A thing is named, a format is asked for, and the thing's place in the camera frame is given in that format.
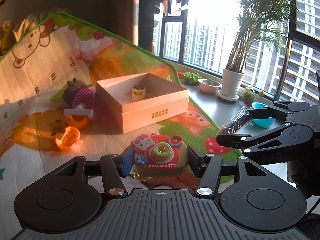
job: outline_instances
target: blue plastic bowl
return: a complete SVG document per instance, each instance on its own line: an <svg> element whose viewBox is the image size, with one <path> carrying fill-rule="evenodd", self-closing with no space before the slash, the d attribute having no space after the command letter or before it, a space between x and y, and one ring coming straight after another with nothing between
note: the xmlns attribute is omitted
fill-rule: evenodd
<svg viewBox="0 0 320 240"><path fill-rule="evenodd" d="M266 105L263 103L253 102L251 106L254 109L259 109L264 108ZM254 119L253 122L262 128L269 128L275 122L275 119L271 117L269 117L268 119Z"/></svg>

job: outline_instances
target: play mat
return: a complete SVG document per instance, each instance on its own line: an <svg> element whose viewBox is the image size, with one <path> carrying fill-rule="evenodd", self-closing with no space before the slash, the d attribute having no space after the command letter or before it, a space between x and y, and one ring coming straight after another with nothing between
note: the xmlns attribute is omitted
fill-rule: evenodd
<svg viewBox="0 0 320 240"><path fill-rule="evenodd" d="M62 96L76 78L94 90L98 80L136 73L153 73L180 84L175 69L166 61L89 23L70 15L51 15L17 43L0 62L0 239L21 230L13 202L25 187L48 172L83 155L88 161L105 154L119 154L141 134L182 136L201 154L219 154L236 160L238 153L220 147L215 140L217 125L190 99L188 111L168 120L121 134L115 120L97 106L98 122L81 129L82 145L74 152L61 152L55 137L64 132ZM225 176L221 183L231 183ZM198 179L186 171L175 178L123 179L130 192L138 188L191 188ZM89 183L101 191L99 178Z"/></svg>

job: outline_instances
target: plastic-wrapped food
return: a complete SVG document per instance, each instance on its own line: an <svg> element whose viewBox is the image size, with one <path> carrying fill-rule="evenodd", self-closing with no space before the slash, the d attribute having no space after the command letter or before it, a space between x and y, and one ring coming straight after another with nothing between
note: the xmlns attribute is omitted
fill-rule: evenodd
<svg viewBox="0 0 320 240"><path fill-rule="evenodd" d="M221 133L235 133L241 127L245 126L250 121L249 112L245 109L246 106L243 106L238 114L236 114L226 125L224 125L219 131Z"/></svg>

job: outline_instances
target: green mat edge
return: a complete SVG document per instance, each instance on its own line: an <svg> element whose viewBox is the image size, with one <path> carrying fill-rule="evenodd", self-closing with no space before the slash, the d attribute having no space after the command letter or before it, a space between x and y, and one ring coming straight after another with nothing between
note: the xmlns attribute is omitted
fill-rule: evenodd
<svg viewBox="0 0 320 240"><path fill-rule="evenodd" d="M71 19L73 19L73 20L76 20L76 21L78 21L78 22L83 23L84 25L87 25L87 26L90 26L90 27L92 27L92 28L94 28L94 29L97 29L97 30L103 32L104 34L107 34L108 36L111 36L111 37L113 37L113 38L116 38L116 39L122 41L123 43L126 43L127 45L130 45L130 46L134 47L135 49L141 51L142 53L147 54L148 56L150 56L150 57L152 57L152 58L154 58L154 59L156 59L156 60L158 60L158 61L160 61L160 62L162 62L162 63L164 63L164 64L166 64L166 65L168 65L168 66L173 70L174 75L175 75L176 80L177 80L177 83L178 83L180 86L182 86L176 69L175 69L168 61L166 61L166 60L164 60L164 59L162 59L162 58L160 58L160 57L152 54L151 52L149 52L149 51L147 51L147 50L145 50L145 49L143 49L143 48L138 47L137 45L131 43L130 41L125 40L124 38L121 38L120 36L117 36L117 35L109 32L109 31L106 31L106 30L104 30L104 29L102 29L102 28L100 28L100 27L98 27L98 26L96 26L96 25L94 25L94 24L91 24L91 23L89 23L89 22L86 22L86 21L84 21L84 20L81 20L81 19L79 19L79 18L77 18L77 17L75 17L75 16L72 16L72 15L67 14L67 13L64 13L64 12L56 12L56 13L53 13L53 14L49 15L46 19L44 19L42 22L40 22L36 27L34 27L33 29L31 29L27 34L25 34L22 38L20 38L20 40L19 40L14 46L12 46L12 48L11 48L9 51L7 51L7 53L6 53L5 55L3 55L3 56L0 58L0 62L4 59L4 57L5 57L8 53L11 52L11 50L12 50L13 48L16 47L26 36L28 36L31 32L33 32L36 28L38 28L39 26L41 26L43 23L45 23L45 22L48 21L49 19L54 18L56 15L61 15L61 16L64 16L64 17L71 18ZM208 116L207 113L204 112L203 109L202 109L191 97L189 97L189 100L191 100L192 104L194 104L195 106L197 106L197 108L198 108L198 109L201 111L201 113L208 119L208 121L212 124L213 127L215 127L217 130L220 129L220 127L212 120L212 118L211 118L210 116ZM234 150L239 156L242 156L242 152L241 152L239 149L234 149L234 148L233 148L233 150Z"/></svg>

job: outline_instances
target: open cardboard box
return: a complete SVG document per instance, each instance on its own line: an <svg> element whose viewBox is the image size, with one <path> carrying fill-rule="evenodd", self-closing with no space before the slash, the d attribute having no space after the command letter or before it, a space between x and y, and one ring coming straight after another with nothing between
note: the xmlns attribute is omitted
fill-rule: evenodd
<svg viewBox="0 0 320 240"><path fill-rule="evenodd" d="M147 98L135 101L132 87L146 87ZM187 111L189 90L150 73L97 82L97 100L113 114L122 133L171 118Z"/></svg>

